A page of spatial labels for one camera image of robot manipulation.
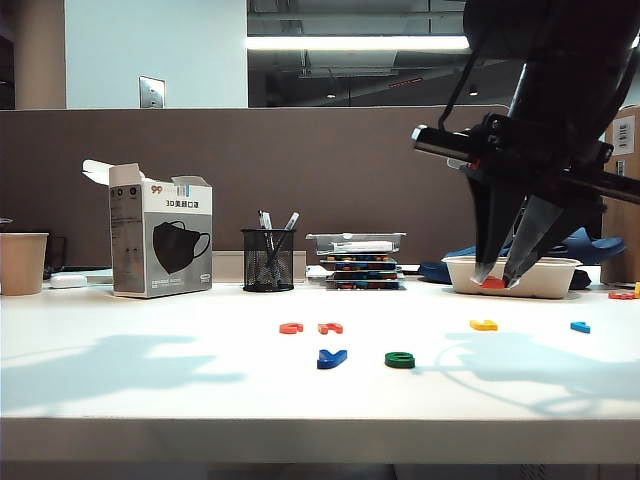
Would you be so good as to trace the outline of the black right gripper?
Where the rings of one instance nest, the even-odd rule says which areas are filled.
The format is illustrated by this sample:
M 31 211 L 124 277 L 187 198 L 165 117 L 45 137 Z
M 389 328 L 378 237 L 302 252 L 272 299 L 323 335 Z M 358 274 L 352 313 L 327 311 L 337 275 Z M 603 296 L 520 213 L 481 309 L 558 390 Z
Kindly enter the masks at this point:
M 462 132 L 419 125 L 411 139 L 416 150 L 458 161 L 467 178 L 476 221 L 473 281 L 485 281 L 494 268 L 527 193 L 556 199 L 584 192 L 639 201 L 637 179 L 604 170 L 613 146 L 598 139 L 581 142 L 571 130 L 488 114 Z M 561 206 L 531 196 L 504 267 L 505 286 L 518 285 L 552 247 L 604 210 L 600 198 Z

